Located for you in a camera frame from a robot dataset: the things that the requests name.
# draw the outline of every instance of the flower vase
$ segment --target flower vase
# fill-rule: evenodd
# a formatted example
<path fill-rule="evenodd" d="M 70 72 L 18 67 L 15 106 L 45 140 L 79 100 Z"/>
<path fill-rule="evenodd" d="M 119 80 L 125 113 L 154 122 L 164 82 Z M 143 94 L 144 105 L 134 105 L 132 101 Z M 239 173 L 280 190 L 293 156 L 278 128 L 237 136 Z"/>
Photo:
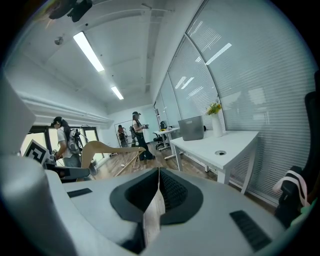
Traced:
<path fill-rule="evenodd" d="M 211 114 L 212 117 L 212 129 L 214 137 L 221 137 L 223 135 L 221 123 L 218 114 Z"/>

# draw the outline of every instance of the white table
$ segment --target white table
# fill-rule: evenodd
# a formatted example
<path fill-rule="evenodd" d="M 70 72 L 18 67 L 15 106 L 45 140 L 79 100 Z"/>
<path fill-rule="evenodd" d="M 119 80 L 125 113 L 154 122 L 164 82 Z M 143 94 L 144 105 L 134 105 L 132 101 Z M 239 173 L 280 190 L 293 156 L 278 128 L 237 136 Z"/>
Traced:
<path fill-rule="evenodd" d="M 182 163 L 179 151 L 184 151 L 218 173 L 217 181 L 228 184 L 231 169 L 239 163 L 244 156 L 250 156 L 250 161 L 241 193 L 244 194 L 249 184 L 254 167 L 258 131 L 227 131 L 222 137 L 214 137 L 211 130 L 204 133 L 204 138 L 199 140 L 184 141 L 182 137 L 170 141 L 174 145 L 176 161 L 179 171 L 182 171 Z M 226 154 L 216 154 L 217 151 L 225 151 Z"/>
<path fill-rule="evenodd" d="M 174 131 L 177 131 L 179 129 L 180 128 L 172 128 L 171 130 L 164 130 L 164 131 L 157 130 L 157 131 L 154 132 L 155 134 L 158 134 L 158 135 L 162 136 L 164 147 L 160 148 L 159 151 L 169 148 L 169 146 L 166 146 L 165 134 L 167 134 L 167 136 L 168 136 L 168 140 L 169 140 L 169 143 L 170 143 L 170 146 L 171 146 L 172 155 L 169 155 L 169 156 L 165 157 L 164 159 L 166 159 L 166 160 L 170 159 L 170 158 L 174 158 L 176 156 L 175 147 L 171 144 L 171 140 L 172 140 L 171 133 L 174 132 Z"/>

